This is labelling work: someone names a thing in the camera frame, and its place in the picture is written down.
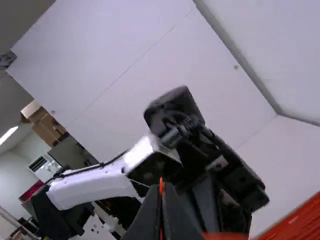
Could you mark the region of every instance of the ceiling light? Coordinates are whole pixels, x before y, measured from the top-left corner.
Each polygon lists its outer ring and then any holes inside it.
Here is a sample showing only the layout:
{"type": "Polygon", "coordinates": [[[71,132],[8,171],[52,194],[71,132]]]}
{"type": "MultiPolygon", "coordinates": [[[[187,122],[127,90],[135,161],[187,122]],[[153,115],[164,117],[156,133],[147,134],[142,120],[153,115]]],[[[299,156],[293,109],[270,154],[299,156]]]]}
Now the ceiling light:
{"type": "Polygon", "coordinates": [[[1,138],[0,138],[0,145],[3,144],[16,130],[18,126],[10,128],[1,138]]]}

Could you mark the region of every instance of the air conditioner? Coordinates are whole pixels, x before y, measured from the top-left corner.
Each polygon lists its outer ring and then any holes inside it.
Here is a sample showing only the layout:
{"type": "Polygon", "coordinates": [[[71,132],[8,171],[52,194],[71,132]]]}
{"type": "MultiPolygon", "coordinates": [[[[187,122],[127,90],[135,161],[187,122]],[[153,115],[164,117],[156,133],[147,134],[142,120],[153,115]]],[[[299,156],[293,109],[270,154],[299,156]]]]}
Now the air conditioner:
{"type": "Polygon", "coordinates": [[[45,154],[33,161],[28,168],[45,183],[62,167],[52,156],[45,154]]]}

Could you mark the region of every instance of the cardboard box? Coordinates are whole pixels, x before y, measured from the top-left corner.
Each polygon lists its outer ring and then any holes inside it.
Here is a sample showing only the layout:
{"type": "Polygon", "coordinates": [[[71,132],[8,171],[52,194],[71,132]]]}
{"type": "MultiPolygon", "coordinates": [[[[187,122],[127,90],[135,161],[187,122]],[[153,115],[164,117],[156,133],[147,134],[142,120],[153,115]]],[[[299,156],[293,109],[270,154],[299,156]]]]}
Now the cardboard box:
{"type": "Polygon", "coordinates": [[[54,142],[66,133],[66,130],[57,123],[54,117],[35,101],[21,111],[21,121],[33,123],[32,129],[35,133],[52,148],[54,142]]]}

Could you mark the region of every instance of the orange object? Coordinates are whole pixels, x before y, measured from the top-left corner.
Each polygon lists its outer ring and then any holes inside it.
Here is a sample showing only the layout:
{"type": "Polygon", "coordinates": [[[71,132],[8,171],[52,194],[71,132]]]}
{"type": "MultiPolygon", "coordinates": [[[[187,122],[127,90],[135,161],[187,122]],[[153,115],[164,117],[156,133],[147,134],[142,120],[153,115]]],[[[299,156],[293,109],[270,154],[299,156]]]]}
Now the orange object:
{"type": "Polygon", "coordinates": [[[320,240],[320,192],[257,240],[320,240]]]}
{"type": "Polygon", "coordinates": [[[162,196],[162,193],[164,192],[164,180],[162,177],[160,177],[159,190],[160,190],[160,196],[162,196]]]}
{"type": "Polygon", "coordinates": [[[248,240],[247,235],[238,233],[203,233],[205,240],[248,240]]]}

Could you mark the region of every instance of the wall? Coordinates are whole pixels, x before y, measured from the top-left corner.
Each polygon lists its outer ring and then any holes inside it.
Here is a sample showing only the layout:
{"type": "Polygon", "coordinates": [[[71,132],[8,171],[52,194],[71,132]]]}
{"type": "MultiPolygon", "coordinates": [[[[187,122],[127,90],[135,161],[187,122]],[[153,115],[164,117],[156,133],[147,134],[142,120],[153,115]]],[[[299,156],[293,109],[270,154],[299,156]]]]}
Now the wall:
{"type": "Polygon", "coordinates": [[[0,206],[17,219],[30,217],[19,197],[38,181],[27,169],[29,163],[10,151],[0,155],[0,206]]]}
{"type": "Polygon", "coordinates": [[[0,240],[8,237],[11,233],[14,232],[14,230],[16,230],[16,227],[5,220],[2,216],[0,216],[0,240]]]}
{"type": "Polygon", "coordinates": [[[31,131],[22,141],[20,141],[11,151],[16,155],[33,162],[40,156],[51,150],[34,131],[31,131]]]}
{"type": "Polygon", "coordinates": [[[320,125],[318,0],[194,0],[281,113],[320,125]]]}
{"type": "Polygon", "coordinates": [[[7,71],[99,161],[132,146],[149,102],[182,84],[234,148],[275,116],[191,0],[93,2],[56,1],[7,71]]]}
{"type": "Polygon", "coordinates": [[[253,214],[252,236],[320,191],[319,139],[319,127],[277,116],[237,149],[270,197],[270,203],[253,214]]]}

